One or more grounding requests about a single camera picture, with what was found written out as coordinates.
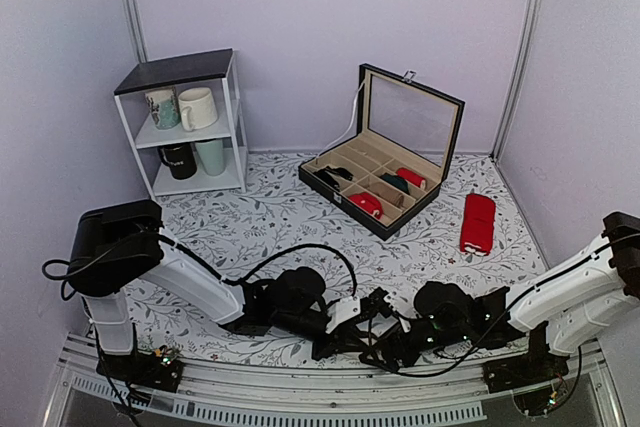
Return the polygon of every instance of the mug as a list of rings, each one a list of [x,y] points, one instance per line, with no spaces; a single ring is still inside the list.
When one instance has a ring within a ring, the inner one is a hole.
[[[196,142],[196,152],[207,175],[215,177],[224,172],[224,146],[222,139]]]
[[[207,87],[185,90],[178,97],[178,103],[182,127],[188,132],[204,129],[218,120],[213,94]]]
[[[144,94],[147,105],[151,111],[151,117],[156,128],[167,130],[180,123],[180,112],[174,88],[154,90]]]
[[[160,161],[169,167],[171,177],[177,180],[185,180],[192,177],[198,167],[193,156],[191,145],[175,144],[166,147],[158,147]]]

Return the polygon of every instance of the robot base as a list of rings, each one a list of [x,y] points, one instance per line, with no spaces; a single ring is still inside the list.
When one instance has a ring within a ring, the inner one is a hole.
[[[486,362],[482,365],[489,392],[502,392],[547,382],[567,375],[566,357],[549,353],[546,344],[546,322],[529,334],[529,351],[524,355]]]
[[[129,355],[101,355],[96,372],[114,380],[131,383],[134,386],[176,392],[184,364],[173,360],[170,364],[162,362],[155,354],[143,354],[135,349]]]

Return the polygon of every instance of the floral tablecloth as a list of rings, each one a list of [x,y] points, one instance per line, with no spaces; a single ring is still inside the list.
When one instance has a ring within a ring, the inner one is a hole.
[[[240,276],[282,249],[304,242],[326,243],[354,264],[359,294],[377,286],[411,299],[427,280],[455,282],[473,295],[520,282],[544,266],[505,185],[486,156],[456,156],[440,196],[386,242],[373,236],[298,179],[309,155],[252,154],[247,193],[205,192],[160,198],[165,224],[188,247],[230,278]],[[497,204],[494,247],[487,257],[461,253],[460,225],[465,197],[478,192]],[[259,276],[277,277],[301,265],[319,271],[327,299],[350,291],[340,261],[320,250],[278,259]],[[198,309],[160,287],[135,281],[127,287],[130,314],[143,347],[168,344],[197,359],[252,365],[337,368],[360,365],[356,355],[311,360],[311,343],[278,329],[265,337],[230,334]],[[452,346],[445,355],[468,348]],[[522,341],[506,349],[519,350]],[[487,356],[496,351],[480,351]],[[443,361],[425,354],[421,362]]]

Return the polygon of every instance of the white cable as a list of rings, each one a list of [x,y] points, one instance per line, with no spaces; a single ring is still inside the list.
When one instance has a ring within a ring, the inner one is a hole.
[[[320,157],[322,154],[324,154],[327,150],[329,150],[329,147],[331,147],[332,145],[340,142],[344,138],[344,136],[346,136],[349,133],[349,131],[351,130],[351,127],[353,127],[353,123],[356,121],[356,112],[358,111],[358,95],[360,94],[360,91],[362,90],[362,87],[364,87],[364,83],[365,83],[364,80],[360,83],[360,86],[358,87],[358,90],[356,90],[356,95],[353,98],[353,109],[351,111],[351,121],[349,122],[349,127],[347,127],[347,130],[344,131],[344,134],[342,134],[340,137],[338,137],[333,142],[329,142],[329,144],[324,149],[320,150],[318,155],[316,155],[314,157],[314,160],[317,159],[318,157]]]

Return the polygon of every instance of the white mug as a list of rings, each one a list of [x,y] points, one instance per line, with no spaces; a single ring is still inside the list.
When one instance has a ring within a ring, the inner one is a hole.
[[[204,129],[218,120],[213,94],[207,87],[185,90],[178,97],[178,104],[182,127],[186,131]]]

